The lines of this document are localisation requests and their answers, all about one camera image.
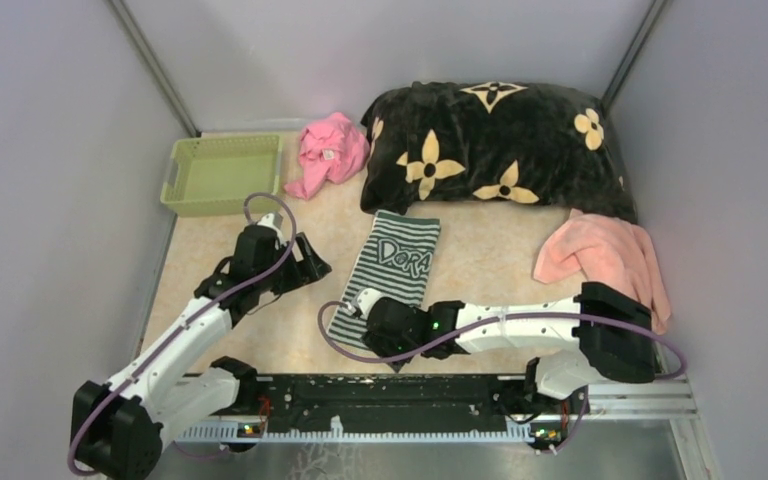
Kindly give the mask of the green white striped towel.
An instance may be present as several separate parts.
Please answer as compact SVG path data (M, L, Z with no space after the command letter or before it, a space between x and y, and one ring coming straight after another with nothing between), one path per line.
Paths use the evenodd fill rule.
M442 233L437 218L414 218L380 210L340 296L348 303L366 288L419 307Z

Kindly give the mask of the black blanket with beige flowers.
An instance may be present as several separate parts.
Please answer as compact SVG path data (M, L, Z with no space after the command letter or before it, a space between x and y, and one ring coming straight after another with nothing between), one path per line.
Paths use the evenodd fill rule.
M361 123L370 142L366 213L474 200L638 220L604 104L580 90L414 82L380 94Z

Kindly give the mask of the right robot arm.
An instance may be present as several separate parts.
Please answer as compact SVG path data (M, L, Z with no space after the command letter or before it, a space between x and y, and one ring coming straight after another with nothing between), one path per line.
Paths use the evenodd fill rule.
M656 377L650 310L600 282L532 305L442 301L421 309L374 288L358 293L352 305L366 322L363 343L396 364L417 355L443 360L500 349L553 350L526 368L523 398L536 412L597 381L646 384Z

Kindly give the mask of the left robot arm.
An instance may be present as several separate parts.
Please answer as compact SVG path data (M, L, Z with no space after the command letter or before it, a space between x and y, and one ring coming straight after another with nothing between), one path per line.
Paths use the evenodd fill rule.
M167 447L212 414L263 413L268 401L254 367L223 356L195 377L188 369L256 310L263 294L281 297L330 271L305 234L285 239L270 219L246 226L233 254L200 282L150 347L105 382L87 381L76 391L68 451L73 472L144 479Z

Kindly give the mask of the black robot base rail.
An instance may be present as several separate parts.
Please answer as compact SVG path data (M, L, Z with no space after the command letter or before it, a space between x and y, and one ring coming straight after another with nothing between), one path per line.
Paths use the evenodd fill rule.
M259 375L217 416L263 442L560 444L587 391L564 400L523 375Z

